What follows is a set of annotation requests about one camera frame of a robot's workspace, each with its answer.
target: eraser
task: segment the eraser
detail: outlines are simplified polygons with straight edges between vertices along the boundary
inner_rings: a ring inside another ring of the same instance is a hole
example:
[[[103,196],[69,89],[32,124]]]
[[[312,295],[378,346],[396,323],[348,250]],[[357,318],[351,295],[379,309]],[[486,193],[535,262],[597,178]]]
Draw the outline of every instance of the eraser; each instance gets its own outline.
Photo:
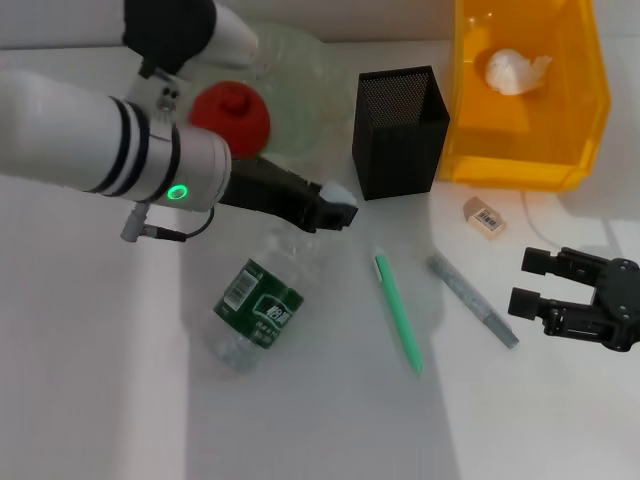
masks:
[[[478,197],[465,203],[462,210],[467,223],[489,240],[500,235],[507,226],[500,214]]]

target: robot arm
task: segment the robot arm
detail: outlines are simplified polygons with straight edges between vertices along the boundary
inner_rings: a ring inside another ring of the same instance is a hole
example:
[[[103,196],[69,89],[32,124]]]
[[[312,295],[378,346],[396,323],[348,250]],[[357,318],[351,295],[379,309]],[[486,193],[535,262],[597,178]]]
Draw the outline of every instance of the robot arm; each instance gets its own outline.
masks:
[[[348,192],[327,200],[319,185],[266,160],[234,161],[218,135],[173,121],[172,75],[194,61],[247,66],[257,56],[255,34],[235,14],[211,0],[126,0],[125,21],[124,41],[143,60],[124,101],[0,73],[0,174],[137,202],[127,241],[190,238],[145,225],[151,204],[206,212],[222,202],[308,232],[351,224],[357,208]]]
[[[546,335],[598,342],[616,352],[628,352],[640,340],[637,263],[624,258],[609,261],[570,248],[563,248],[556,257],[527,248],[522,270],[537,275],[552,273],[594,287],[593,300],[590,305],[580,305],[514,288],[511,315],[529,320],[540,317]]]

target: green bottle label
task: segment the green bottle label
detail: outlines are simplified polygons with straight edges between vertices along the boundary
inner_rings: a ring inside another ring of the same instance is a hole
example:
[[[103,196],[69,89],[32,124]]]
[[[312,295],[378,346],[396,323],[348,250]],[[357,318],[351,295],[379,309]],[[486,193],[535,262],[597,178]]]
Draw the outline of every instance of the green bottle label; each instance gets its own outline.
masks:
[[[298,292],[249,260],[213,310],[253,343],[268,349],[303,302]]]

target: black cable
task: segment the black cable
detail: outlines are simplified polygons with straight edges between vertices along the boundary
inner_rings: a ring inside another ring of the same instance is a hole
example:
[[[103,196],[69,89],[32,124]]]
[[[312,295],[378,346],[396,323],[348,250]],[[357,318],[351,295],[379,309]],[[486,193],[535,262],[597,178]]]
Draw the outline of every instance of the black cable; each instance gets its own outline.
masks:
[[[213,222],[213,217],[215,216],[215,214],[216,214],[215,207],[211,207],[211,210],[209,211],[209,218],[207,218],[207,221],[204,222],[204,225],[202,225],[198,230],[196,230],[194,232],[187,233],[187,238],[193,238],[196,235],[200,235],[207,228],[209,228],[209,225],[211,225],[211,222]]]
[[[172,242],[184,243],[188,239],[193,238],[196,235],[200,235],[207,228],[209,228],[209,225],[211,225],[211,222],[213,221],[213,217],[215,213],[216,213],[215,208],[211,207],[211,211],[209,212],[209,218],[207,218],[207,221],[204,222],[204,225],[202,225],[198,230],[191,233],[177,232],[175,230],[170,230],[168,228],[156,227],[155,225],[145,224],[145,226],[142,229],[142,236],[155,238],[157,240],[170,240]]]

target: red bottle cap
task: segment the red bottle cap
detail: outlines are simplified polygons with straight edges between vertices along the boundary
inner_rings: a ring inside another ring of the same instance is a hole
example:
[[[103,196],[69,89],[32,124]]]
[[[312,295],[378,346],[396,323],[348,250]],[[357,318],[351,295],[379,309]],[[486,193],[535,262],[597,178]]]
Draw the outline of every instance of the red bottle cap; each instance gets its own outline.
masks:
[[[239,82],[220,82],[202,92],[193,104],[191,124],[224,138],[234,158],[255,157],[271,131],[264,100]]]

